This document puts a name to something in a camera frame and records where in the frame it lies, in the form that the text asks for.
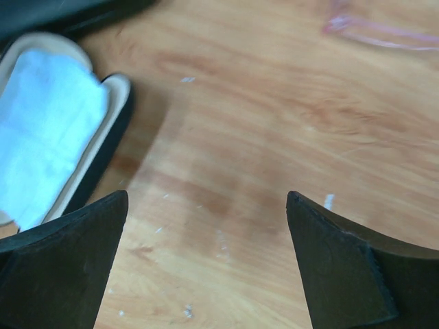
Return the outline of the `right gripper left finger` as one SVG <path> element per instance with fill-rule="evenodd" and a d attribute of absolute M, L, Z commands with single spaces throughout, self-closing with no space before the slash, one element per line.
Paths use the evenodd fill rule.
<path fill-rule="evenodd" d="M 1 240 L 2 328 L 93 328 L 128 214 L 128 193 Z"/>

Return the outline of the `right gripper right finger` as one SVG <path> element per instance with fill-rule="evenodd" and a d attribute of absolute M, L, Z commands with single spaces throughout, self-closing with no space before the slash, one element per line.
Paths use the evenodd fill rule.
<path fill-rule="evenodd" d="M 292 191 L 287 222 L 314 328 L 437 328 L 438 252 Z"/>

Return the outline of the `light blue cloth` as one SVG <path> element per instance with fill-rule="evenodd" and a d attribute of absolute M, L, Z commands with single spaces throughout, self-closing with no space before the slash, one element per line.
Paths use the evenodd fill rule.
<path fill-rule="evenodd" d="M 37 226 L 73 175 L 108 109 L 107 88 L 78 61 L 23 52 L 1 95 L 1 211 Z"/>

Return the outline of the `pink clear glasses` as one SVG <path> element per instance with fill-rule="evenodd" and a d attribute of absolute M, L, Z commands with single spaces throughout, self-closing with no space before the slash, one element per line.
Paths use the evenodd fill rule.
<path fill-rule="evenodd" d="M 332 1 L 325 32 L 369 45 L 438 50 L 437 1 Z"/>

